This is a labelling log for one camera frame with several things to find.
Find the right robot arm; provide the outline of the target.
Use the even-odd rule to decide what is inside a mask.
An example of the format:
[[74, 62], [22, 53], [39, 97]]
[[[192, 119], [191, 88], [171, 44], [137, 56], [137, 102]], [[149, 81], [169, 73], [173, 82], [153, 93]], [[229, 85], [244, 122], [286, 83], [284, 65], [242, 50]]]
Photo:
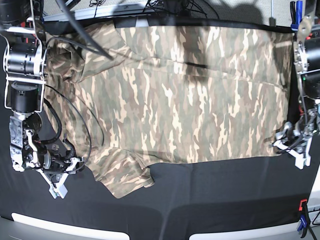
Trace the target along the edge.
[[0, 34], [6, 40], [3, 70], [6, 74], [4, 106], [12, 110], [9, 121], [10, 157], [17, 172], [35, 170], [52, 187], [62, 185], [77, 172], [81, 159], [73, 146], [62, 155], [54, 137], [41, 140], [40, 116], [45, 99], [47, 38], [41, 4], [32, 0], [3, 0], [0, 3]]

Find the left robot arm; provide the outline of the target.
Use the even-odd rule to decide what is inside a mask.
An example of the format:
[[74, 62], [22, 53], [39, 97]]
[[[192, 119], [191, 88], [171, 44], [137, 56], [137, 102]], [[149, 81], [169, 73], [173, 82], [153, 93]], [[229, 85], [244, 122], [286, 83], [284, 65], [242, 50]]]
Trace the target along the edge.
[[293, 64], [297, 80], [300, 118], [276, 133], [277, 154], [309, 152], [312, 137], [320, 133], [320, 2], [291, 2]]

